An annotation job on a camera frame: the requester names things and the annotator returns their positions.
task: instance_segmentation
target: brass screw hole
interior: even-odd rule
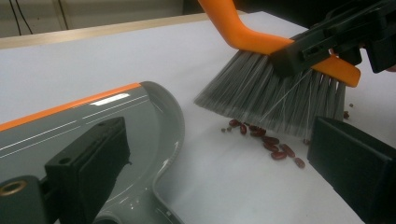
[[[0,188],[0,196],[8,196],[14,193],[17,193],[24,189],[27,185],[27,182],[24,180],[18,180],[11,183],[8,183]]]

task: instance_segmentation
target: kidney bean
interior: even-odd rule
[[[309,139],[303,139],[303,143],[307,146],[309,146],[309,144],[311,144],[311,141]]]
[[[279,147],[282,148],[282,150],[284,152],[286,152],[286,154],[288,154],[289,157],[292,157],[292,158],[296,157],[296,154],[288,145],[280,144]]]
[[[279,139],[269,136],[263,136],[262,141],[269,145],[276,145],[279,144]]]
[[[347,111],[344,111],[344,119],[349,119],[349,113]]]
[[[279,148],[277,148],[277,146],[275,145],[270,145],[270,144],[263,144],[265,148],[267,148],[268,150],[272,151],[272,152],[278,152]]]
[[[305,168],[305,162],[303,160],[301,160],[300,158],[296,158],[294,159],[294,162],[297,164],[298,167],[300,167],[301,169]]]
[[[248,128],[245,124],[241,124],[239,126],[239,130],[240,130],[241,134],[247,134],[247,132],[248,132]]]
[[[285,159],[286,157],[287,157],[287,155],[286,155],[286,152],[273,152],[273,153],[271,153],[271,157],[274,159],[274,160],[276,160],[276,161],[279,161],[279,160],[283,160],[283,159]]]
[[[253,137],[262,137],[265,135],[265,133],[266,131],[264,129],[259,128],[257,131],[250,132],[250,135]]]
[[[249,126],[248,126],[248,129],[249,129],[251,132],[257,132],[260,128],[257,127],[257,126],[254,126],[254,125],[249,125]]]
[[[228,122],[228,124],[231,126],[231,127],[237,127],[237,126],[239,126],[240,124],[241,124],[241,122],[239,122],[238,120],[236,120],[236,119],[232,119],[232,120],[230,120],[230,122]]]

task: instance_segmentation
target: brush bristles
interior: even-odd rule
[[[222,116],[309,139],[316,116],[342,119],[346,86],[308,69],[274,74],[266,55],[239,50],[195,103]]]

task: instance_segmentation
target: white tabletop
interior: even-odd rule
[[[241,18],[271,34],[304,30],[263,12]],[[362,223],[309,165],[302,139],[270,133],[305,160],[303,170],[292,160],[273,161],[257,139],[222,133],[228,119],[193,104],[235,53],[210,21],[0,49],[0,123],[132,82],[155,81],[175,95],[186,120],[185,144],[160,185],[186,224]],[[359,86],[347,89],[347,122],[396,147],[396,74],[374,75],[363,60]]]

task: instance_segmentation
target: dustpan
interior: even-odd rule
[[[124,120],[130,164],[123,166],[93,223],[183,223],[161,199],[156,184],[181,149],[184,119],[172,94],[153,82],[0,125],[0,183],[26,175],[44,178],[44,165],[51,158],[92,127],[114,118]]]

